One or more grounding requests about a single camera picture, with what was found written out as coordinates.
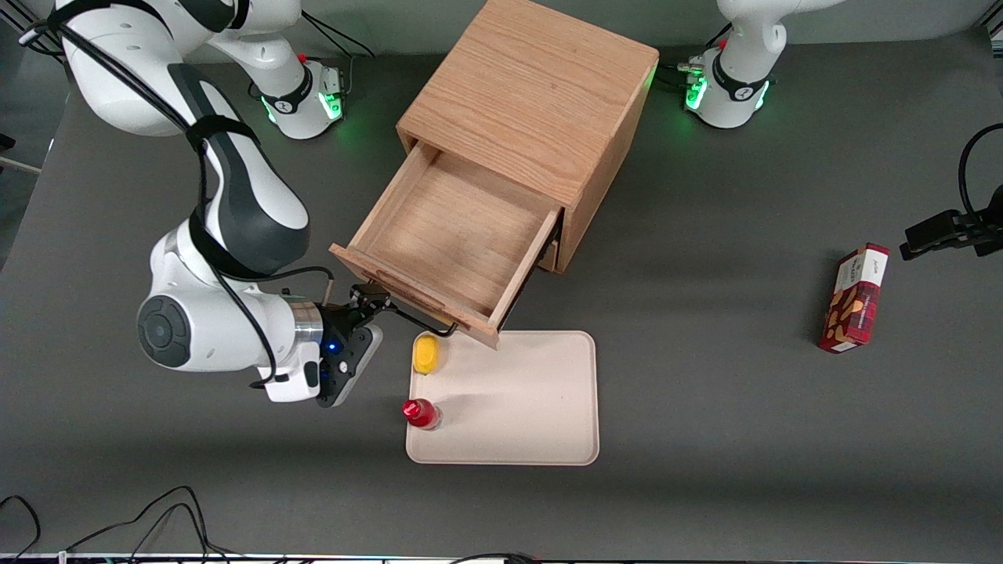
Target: yellow sponge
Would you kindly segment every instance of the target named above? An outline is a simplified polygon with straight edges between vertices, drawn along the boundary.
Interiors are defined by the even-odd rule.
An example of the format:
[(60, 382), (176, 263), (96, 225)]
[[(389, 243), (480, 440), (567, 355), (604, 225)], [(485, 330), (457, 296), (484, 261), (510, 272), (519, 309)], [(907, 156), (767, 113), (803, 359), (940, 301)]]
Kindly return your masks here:
[(427, 374), (438, 364), (438, 340), (431, 335), (421, 335), (414, 341), (413, 360), (414, 371)]

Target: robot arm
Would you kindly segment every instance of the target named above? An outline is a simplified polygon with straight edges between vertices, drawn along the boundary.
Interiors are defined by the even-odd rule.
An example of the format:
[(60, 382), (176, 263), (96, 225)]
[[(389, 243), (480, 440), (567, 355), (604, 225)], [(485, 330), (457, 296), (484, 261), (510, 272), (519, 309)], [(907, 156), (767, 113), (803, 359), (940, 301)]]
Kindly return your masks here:
[(744, 124), (762, 105), (769, 87), (767, 76), (787, 45), (787, 30), (780, 19), (844, 1), (718, 0), (717, 7), (733, 31), (723, 49), (711, 46), (680, 65), (680, 70), (692, 73), (687, 109), (715, 127)]
[[(72, 2), (60, 0), (57, 8)], [(281, 36), (256, 33), (248, 41), (242, 36), (269, 31), (263, 14), (275, 12), (281, 24), (290, 5), (298, 14), (298, 2), (256, 3), (244, 14), (243, 31), (221, 29), (238, 17), (240, 5), (213, 0), (116, 0), (66, 18), (64, 34), (69, 28), (78, 40), (113, 57), (170, 106), (170, 119), (126, 85), (120, 71), (112, 73), (65, 36), (63, 44), (95, 113), (137, 134), (176, 134), (178, 126), (186, 126), (219, 179), (208, 205), (200, 205), (150, 254), (151, 289), (137, 318), (146, 354), (185, 371), (255, 366), (274, 401), (317, 397), (322, 404), (337, 404), (379, 344), (379, 329), (365, 325), (389, 301), (378, 307), (365, 301), (369, 309), (360, 315), (358, 299), (329, 306), (258, 288), (252, 280), (274, 274), (306, 251), (307, 212), (227, 97), (183, 62), (183, 51), (209, 41), (248, 69), (269, 96), (266, 104), (274, 101), (280, 129), (298, 138), (318, 134), (336, 119), (325, 103), (330, 91), (323, 88), (331, 86), (324, 80), (326, 69), (302, 63)]]

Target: wooden box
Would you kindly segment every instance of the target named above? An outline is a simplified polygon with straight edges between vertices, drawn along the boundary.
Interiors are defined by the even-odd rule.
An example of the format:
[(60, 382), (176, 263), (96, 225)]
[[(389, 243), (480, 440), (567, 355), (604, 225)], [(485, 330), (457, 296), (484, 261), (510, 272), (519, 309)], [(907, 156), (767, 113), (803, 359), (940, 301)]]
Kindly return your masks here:
[(655, 49), (560, 12), (488, 0), (398, 121), (404, 165), (331, 252), (496, 347), (534, 265), (568, 267), (657, 63)]

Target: table surface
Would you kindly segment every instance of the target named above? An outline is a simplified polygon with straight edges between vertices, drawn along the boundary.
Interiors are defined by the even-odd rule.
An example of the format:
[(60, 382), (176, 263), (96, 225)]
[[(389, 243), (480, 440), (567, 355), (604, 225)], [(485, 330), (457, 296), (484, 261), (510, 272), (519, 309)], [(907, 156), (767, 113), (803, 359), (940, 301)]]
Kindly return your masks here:
[[(236, 66), (208, 68), (311, 212), (299, 265), (337, 269), (339, 296), (354, 280), (327, 247), (403, 162), (394, 122), (439, 60), (356, 61), (347, 119), (308, 142), (270, 126)], [(841, 256), (959, 207), (961, 148), (1003, 118), (990, 64), (984, 31), (793, 46), (732, 131), (653, 91), (569, 272), (535, 274), (508, 324), (595, 337), (602, 452), (586, 468), (409, 461), (417, 329), (395, 317), (337, 409), (270, 403), (249, 370), (154, 366), (134, 317), (149, 249), (195, 203), (196, 159), (74, 92), (0, 275), (0, 493), (36, 505), (43, 550), (188, 483), (214, 540), (242, 551), (1000, 561), (1003, 256), (894, 257), (872, 344), (813, 344)], [(976, 202), (1001, 152), (996, 136), (973, 154)], [(15, 513), (0, 550), (30, 538)], [(83, 548), (128, 552), (141, 530)], [(149, 549), (196, 546), (177, 519)]]

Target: wooden drawer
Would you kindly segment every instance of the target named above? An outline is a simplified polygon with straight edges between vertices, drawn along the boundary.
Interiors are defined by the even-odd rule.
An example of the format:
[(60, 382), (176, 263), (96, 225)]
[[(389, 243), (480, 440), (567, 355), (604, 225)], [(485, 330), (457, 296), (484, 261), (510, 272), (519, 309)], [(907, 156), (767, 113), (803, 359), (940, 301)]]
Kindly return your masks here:
[(417, 142), (348, 247), (331, 252), (359, 278), (497, 348), (498, 330), (561, 211)]

